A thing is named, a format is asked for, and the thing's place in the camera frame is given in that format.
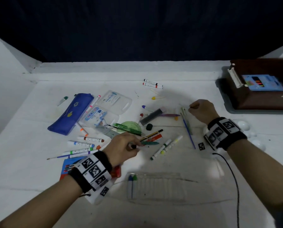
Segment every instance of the black and white wristband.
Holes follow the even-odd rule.
[[[237,124],[224,117],[216,118],[210,122],[208,130],[209,132],[204,135],[204,138],[213,150],[218,148],[227,150],[232,143],[247,139]]]
[[[90,154],[75,164],[68,174],[79,184],[84,193],[91,189],[98,190],[111,180],[112,166],[102,151]]]

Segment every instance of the brown box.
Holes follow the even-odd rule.
[[[254,59],[254,60],[231,60],[231,68],[234,68],[238,78],[244,84],[237,88],[230,74],[226,75],[227,82],[236,100],[235,109],[266,109],[283,110],[282,92],[255,92],[245,86],[242,75],[246,74],[269,74],[275,76],[283,84],[283,59]]]

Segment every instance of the white table surface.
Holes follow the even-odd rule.
[[[244,119],[252,124],[258,138],[266,145],[266,153],[283,165],[283,115],[231,115],[223,105],[214,81],[162,81],[165,99],[151,100],[149,87],[137,81],[40,81],[9,124],[0,134],[0,220],[59,180],[63,159],[46,160],[63,151],[75,149],[67,140],[75,140],[77,128],[68,136],[47,130],[66,109],[76,93],[103,95],[108,90],[132,98],[132,106],[120,116],[119,123],[135,121],[146,112],[141,105],[158,108],[179,108],[196,99],[213,102],[220,116]],[[56,107],[64,96],[69,99]],[[151,122],[152,131],[164,129],[164,140],[182,134],[183,140],[170,152],[149,158],[158,148],[144,147],[135,158],[122,166],[122,177],[99,205],[79,198],[57,222],[55,227],[236,227],[235,182],[227,165],[220,161],[220,175],[215,159],[203,158],[192,148],[181,119],[160,117]],[[204,124],[190,116],[193,133],[201,136]],[[89,136],[104,137],[87,128]],[[237,168],[231,166],[240,188],[241,227],[274,227],[273,219],[257,199]],[[181,173],[187,191],[186,203],[143,205],[128,202],[126,182],[128,172]]]

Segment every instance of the dark backdrop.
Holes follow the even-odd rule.
[[[0,0],[0,38],[43,62],[256,58],[283,0]]]

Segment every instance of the black eraser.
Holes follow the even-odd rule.
[[[152,127],[153,127],[153,125],[149,123],[149,124],[147,124],[146,130],[150,131],[152,129]]]

